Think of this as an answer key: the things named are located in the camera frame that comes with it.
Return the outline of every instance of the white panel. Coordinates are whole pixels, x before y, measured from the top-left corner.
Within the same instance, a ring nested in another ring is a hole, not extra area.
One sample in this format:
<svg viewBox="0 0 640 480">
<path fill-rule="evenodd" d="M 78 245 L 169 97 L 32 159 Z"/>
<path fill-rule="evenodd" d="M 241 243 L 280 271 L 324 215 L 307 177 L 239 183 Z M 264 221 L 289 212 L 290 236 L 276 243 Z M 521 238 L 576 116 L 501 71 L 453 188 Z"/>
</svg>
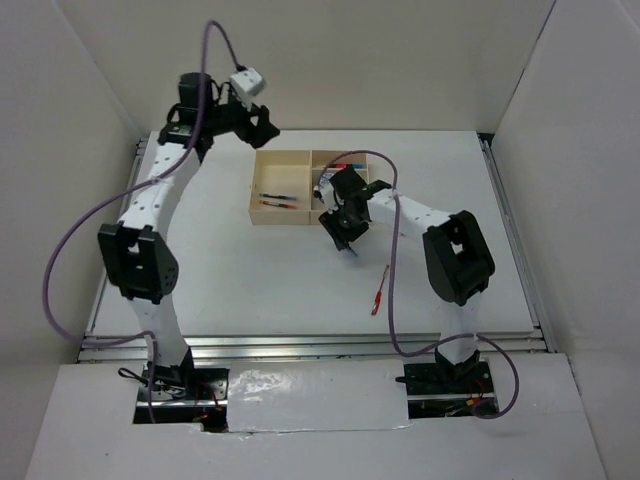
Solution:
<svg viewBox="0 0 640 480">
<path fill-rule="evenodd" d="M 515 361 L 526 384 L 531 376 L 547 379 L 545 388 L 526 390 L 526 402 L 553 405 L 565 389 L 575 391 L 563 355 Z M 492 368 L 499 378 L 508 373 L 504 365 Z M 63 367 L 27 479 L 605 478 L 580 402 L 496 421 L 416 420 L 378 432 L 206 434 L 189 424 L 132 425 L 136 390 L 115 365 Z"/>
<path fill-rule="evenodd" d="M 198 68 L 205 19 L 223 23 L 259 100 L 286 128 L 494 131 L 552 0 L 62 0 L 122 102 L 147 130 Z M 212 35 L 210 71 L 231 73 Z"/>
<path fill-rule="evenodd" d="M 625 4 L 558 1 L 493 147 L 611 479 L 640 469 L 640 30 Z"/>
<path fill-rule="evenodd" d="M 532 331 L 475 133 L 287 131 L 268 148 L 384 152 L 397 163 L 398 188 L 408 197 L 449 212 L 473 212 L 496 263 L 483 293 L 479 329 Z M 153 158 L 150 149 L 144 163 Z M 174 300 L 182 332 L 386 334 L 386 292 L 380 313 L 370 313 L 389 262 L 389 229 L 374 227 L 358 239 L 354 258 L 338 252 L 321 226 L 252 226 L 247 207 L 254 158 L 255 152 L 235 136 L 219 138 L 176 209 L 168 244 L 180 263 Z M 391 180 L 388 165 L 368 160 L 371 179 Z M 400 239 L 395 298 L 398 332 L 440 332 L 447 311 L 429 285 L 422 244 L 406 238 Z M 94 333 L 133 334 L 136 325 L 119 291 L 108 287 Z"/>
<path fill-rule="evenodd" d="M 400 359 L 249 362 L 229 372 L 230 432 L 389 430 L 409 425 Z"/>
<path fill-rule="evenodd" d="M 40 306 L 64 231 L 126 182 L 134 146 L 94 69 L 49 2 L 0 2 L 0 476 L 24 477 L 57 365 L 75 357 Z M 82 333 L 100 272 L 99 215 L 53 276 L 53 309 Z"/>
</svg>

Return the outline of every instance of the white floor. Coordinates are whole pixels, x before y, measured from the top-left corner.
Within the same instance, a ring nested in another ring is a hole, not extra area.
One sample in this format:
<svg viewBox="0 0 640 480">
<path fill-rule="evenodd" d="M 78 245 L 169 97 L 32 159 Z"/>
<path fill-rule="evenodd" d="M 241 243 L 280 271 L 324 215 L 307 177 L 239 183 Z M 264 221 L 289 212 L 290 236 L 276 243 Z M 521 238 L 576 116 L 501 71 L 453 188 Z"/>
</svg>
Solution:
<svg viewBox="0 0 640 480">
<path fill-rule="evenodd" d="M 367 148 L 390 156 L 399 190 L 437 209 L 474 213 L 494 256 L 496 273 L 480 306 L 485 333 L 533 329 L 490 177 L 475 132 L 287 131 L 269 149 Z M 155 151 L 145 155 L 140 178 Z M 252 226 L 247 213 L 254 151 L 235 136 L 216 139 L 184 193 L 168 243 L 180 263 L 174 293 L 183 334 L 339 335 L 388 332 L 386 293 L 371 303 L 389 260 L 391 235 L 374 228 L 353 247 L 335 250 L 320 226 Z M 391 170 L 369 157 L 371 180 Z M 439 333 L 446 310 L 430 288 L 422 245 L 401 239 L 396 288 L 400 333 Z M 107 286 L 96 335 L 139 330 L 120 293 Z"/>
<path fill-rule="evenodd" d="M 286 434 L 133 425 L 137 385 L 118 377 L 115 365 L 66 365 L 60 368 L 27 479 L 604 480 L 566 358 L 514 358 L 521 396 L 500 420 L 429 419 L 402 429 Z M 335 366 L 327 369 L 346 365 L 330 363 Z M 490 356 L 490 365 L 504 406 L 513 388 L 510 371 L 499 357 Z M 396 366 L 391 362 L 384 368 L 395 373 Z M 368 398 L 377 401 L 375 395 Z M 301 403 L 298 418 L 317 422 L 314 405 L 305 409 Z M 272 408 L 276 417 L 286 413 L 277 404 Z"/>
</svg>

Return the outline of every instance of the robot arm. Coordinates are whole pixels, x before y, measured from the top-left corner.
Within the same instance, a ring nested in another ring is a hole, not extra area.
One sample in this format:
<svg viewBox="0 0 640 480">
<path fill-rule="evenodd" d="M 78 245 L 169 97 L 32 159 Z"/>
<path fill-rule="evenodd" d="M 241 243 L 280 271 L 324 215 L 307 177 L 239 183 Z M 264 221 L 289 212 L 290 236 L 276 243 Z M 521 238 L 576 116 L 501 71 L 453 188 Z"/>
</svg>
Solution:
<svg viewBox="0 0 640 480">
<path fill-rule="evenodd" d="M 381 180 L 370 184 L 347 167 L 314 189 L 327 212 L 319 221 L 338 250 L 353 242 L 377 222 L 394 227 L 396 204 L 391 185 Z M 475 217 L 462 211 L 455 215 L 435 210 L 399 195 L 399 231 L 423 245 L 429 282 L 445 302 L 442 336 L 475 333 L 479 295 L 495 272 L 491 253 Z M 460 339 L 436 353 L 451 369 L 464 370 L 477 359 L 474 339 Z"/>
<path fill-rule="evenodd" d="M 140 328 L 155 333 L 155 379 L 186 389 L 193 386 L 194 364 L 173 306 L 172 292 L 179 267 L 165 243 L 171 218 L 215 136 L 234 132 L 241 140 L 259 148 L 280 133 L 269 121 L 269 110 L 252 103 L 253 97 L 264 88 L 264 80 L 255 70 L 244 69 L 231 77 L 225 104 L 220 104 L 220 99 L 214 102 L 210 77 L 207 82 L 205 119 L 195 148 L 171 175 L 160 178 L 160 174 L 182 158 L 193 134 L 199 73 L 188 73 L 180 78 L 180 103 L 169 111 L 167 125 L 158 138 L 156 157 L 146 179 L 152 181 L 151 185 L 134 199 L 116 224 L 103 225 L 98 233 L 109 281 L 130 303 Z M 148 339 L 149 360 L 150 342 Z"/>
</svg>

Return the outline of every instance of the wooden box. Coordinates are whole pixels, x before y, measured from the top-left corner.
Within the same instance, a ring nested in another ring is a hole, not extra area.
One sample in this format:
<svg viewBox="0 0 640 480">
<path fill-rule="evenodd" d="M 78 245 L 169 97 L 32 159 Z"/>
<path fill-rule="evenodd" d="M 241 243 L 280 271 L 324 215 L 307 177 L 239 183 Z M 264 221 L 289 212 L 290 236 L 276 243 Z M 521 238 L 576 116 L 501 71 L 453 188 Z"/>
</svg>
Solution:
<svg viewBox="0 0 640 480">
<path fill-rule="evenodd" d="M 320 200 L 313 197 L 323 167 L 343 152 L 330 150 L 259 150 L 251 183 L 249 217 L 253 225 L 319 225 L 318 217 L 325 211 Z M 369 183 L 369 165 L 365 154 L 341 158 L 338 165 L 353 164 Z M 335 173 L 340 168 L 329 168 Z M 260 194 L 296 197 L 295 201 L 263 198 Z M 288 209 L 263 205 L 260 200 L 293 205 Z"/>
</svg>

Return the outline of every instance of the wire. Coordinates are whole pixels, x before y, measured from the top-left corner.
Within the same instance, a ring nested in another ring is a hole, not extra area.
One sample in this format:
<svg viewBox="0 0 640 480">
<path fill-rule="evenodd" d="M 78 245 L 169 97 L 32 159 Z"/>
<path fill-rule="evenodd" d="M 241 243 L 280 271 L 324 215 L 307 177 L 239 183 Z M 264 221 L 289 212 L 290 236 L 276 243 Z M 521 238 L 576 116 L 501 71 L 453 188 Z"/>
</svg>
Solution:
<svg viewBox="0 0 640 480">
<path fill-rule="evenodd" d="M 471 413 L 480 419 L 483 420 L 492 420 L 495 418 L 500 418 L 504 415 L 506 415 L 515 405 L 516 401 L 518 400 L 518 395 L 520 393 L 520 376 L 518 375 L 518 369 L 516 368 L 515 364 L 513 363 L 513 360 L 511 359 L 511 357 L 509 356 L 509 354 L 507 352 L 504 351 L 504 349 L 502 347 L 500 347 L 500 345 L 498 345 L 497 343 L 495 343 L 493 340 L 488 339 L 487 337 L 483 336 L 483 335 L 479 335 L 479 334 L 474 334 L 474 333 L 459 333 L 457 335 L 452 335 L 450 337 L 446 337 L 443 338 L 431 345 L 427 345 L 424 348 L 421 348 L 420 350 L 416 350 L 415 352 L 405 352 L 402 350 L 402 347 L 400 347 L 400 343 L 398 342 L 398 337 L 396 335 L 396 327 L 395 327 L 395 323 L 394 323 L 394 318 L 393 318 L 393 311 L 394 311 L 394 297 L 393 297 L 393 293 L 395 291 L 395 284 L 396 284 L 396 265 L 398 262 L 398 238 L 400 237 L 400 199 L 398 198 L 398 192 L 397 192 L 397 186 L 398 186 L 398 168 L 396 167 L 395 163 L 393 163 L 393 161 L 387 157 L 386 155 L 380 153 L 380 152 L 376 152 L 373 150 L 351 150 L 348 152 L 343 152 L 340 155 L 338 155 L 337 157 L 335 157 L 333 160 L 331 160 L 329 163 L 327 163 L 324 168 L 322 169 L 322 171 L 320 172 L 320 176 L 318 178 L 322 178 L 322 175 L 327 171 L 327 169 L 333 165 L 334 163 L 336 163 L 338 160 L 347 157 L 349 155 L 356 155 L 356 154 L 366 154 L 366 155 L 373 155 L 374 157 L 378 157 L 381 158 L 382 160 L 386 161 L 390 166 L 391 169 L 393 170 L 393 181 L 392 181 L 392 192 L 393 192 L 393 199 L 395 201 L 396 204 L 396 211 L 395 211 L 395 216 L 394 216 L 394 220 L 393 220 L 393 235 L 392 235 L 392 240 L 391 240 L 391 261 L 389 262 L 389 264 L 391 265 L 391 270 L 389 272 L 389 302 L 388 302 L 388 319 L 389 319 L 389 337 L 391 338 L 391 344 L 393 345 L 394 350 L 398 353 L 398 355 L 400 355 L 401 357 L 405 357 L 405 358 L 412 358 L 412 357 L 418 357 L 420 355 L 424 355 L 426 353 L 431 352 L 432 350 L 435 350 L 436 348 L 440 347 L 441 345 L 445 345 L 449 342 L 453 342 L 454 340 L 460 340 L 462 338 L 477 338 L 478 340 L 488 343 L 489 345 L 491 345 L 493 348 L 495 348 L 498 353 L 500 353 L 504 359 L 507 361 L 507 363 L 509 364 L 509 367 L 511 367 L 511 371 L 513 372 L 513 379 L 514 379 L 514 388 L 513 388 L 513 395 L 511 397 L 511 400 L 509 401 L 509 403 L 507 404 L 507 406 L 502 409 L 500 412 L 496 413 L 495 415 L 480 415 L 477 413 L 477 408 L 487 402 L 492 401 L 491 399 L 484 399 L 481 400 L 477 403 L 475 403 L 473 405 L 473 407 L 471 408 Z"/>
<path fill-rule="evenodd" d="M 136 335 L 126 336 L 126 337 L 122 337 L 120 339 L 108 341 L 108 342 L 95 342 L 90 340 L 84 340 L 84 337 L 76 337 L 75 335 L 70 334 L 64 329 L 64 327 L 62 327 L 62 325 L 60 325 L 60 322 L 58 322 L 58 320 L 55 318 L 51 310 L 51 301 L 49 298 L 51 274 L 53 272 L 53 267 L 55 266 L 56 260 L 60 255 L 60 252 L 62 251 L 64 246 L 67 244 L 71 236 L 76 232 L 76 230 L 78 230 L 78 228 L 80 228 L 87 220 L 89 220 L 97 212 L 99 212 L 106 206 L 111 205 L 117 200 L 123 197 L 126 197 L 127 195 L 130 195 L 133 192 L 146 188 L 149 185 L 152 185 L 153 183 L 157 182 L 159 179 L 168 177 L 173 172 L 175 172 L 178 168 L 180 168 L 180 166 L 184 163 L 184 161 L 187 159 L 187 157 L 191 153 L 191 150 L 193 150 L 193 147 L 195 146 L 196 142 L 198 141 L 198 137 L 200 136 L 200 129 L 202 128 L 202 122 L 204 118 L 207 49 L 209 44 L 209 33 L 212 27 L 217 28 L 222 34 L 222 37 L 224 38 L 224 41 L 227 44 L 227 48 L 229 49 L 229 54 L 231 55 L 231 59 L 236 69 L 241 67 L 241 65 L 238 64 L 236 54 L 233 50 L 229 37 L 227 36 L 227 32 L 224 30 L 222 25 L 220 25 L 220 23 L 218 23 L 215 20 L 209 20 L 204 27 L 204 33 L 202 35 L 202 50 L 201 50 L 201 56 L 200 56 L 200 85 L 198 88 L 198 113 L 196 115 L 196 123 L 193 127 L 193 134 L 191 135 L 191 138 L 189 139 L 189 143 L 187 144 L 186 149 L 182 154 L 182 156 L 178 159 L 178 161 L 175 164 L 173 164 L 170 168 L 168 168 L 167 170 L 159 174 L 156 178 L 146 180 L 142 183 L 134 185 L 131 188 L 128 188 L 124 192 L 113 195 L 107 198 L 106 200 L 100 202 L 95 207 L 87 211 L 84 215 L 82 215 L 71 226 L 71 228 L 62 236 L 62 238 L 60 239 L 60 242 L 58 242 L 56 247 L 53 249 L 53 253 L 51 254 L 51 257 L 49 258 L 49 261 L 47 262 L 47 266 L 44 270 L 44 278 L 42 280 L 42 308 L 44 310 L 45 317 L 47 318 L 49 325 L 51 325 L 51 327 L 55 330 L 55 332 L 58 335 L 60 335 L 62 338 L 67 340 L 68 342 L 75 343 L 76 345 L 80 345 L 80 346 L 84 345 L 89 347 L 102 348 L 102 347 L 115 347 L 117 345 L 122 345 L 124 343 L 131 342 L 138 338 L 149 337 L 151 339 L 152 354 L 151 354 L 151 362 L 149 365 L 147 406 L 149 409 L 149 417 L 152 423 L 155 423 L 155 418 L 153 416 L 153 405 L 151 401 L 151 395 L 153 393 L 153 382 L 155 378 L 156 363 L 158 362 L 158 342 L 156 340 L 155 334 L 152 331 L 145 330 Z"/>
</svg>

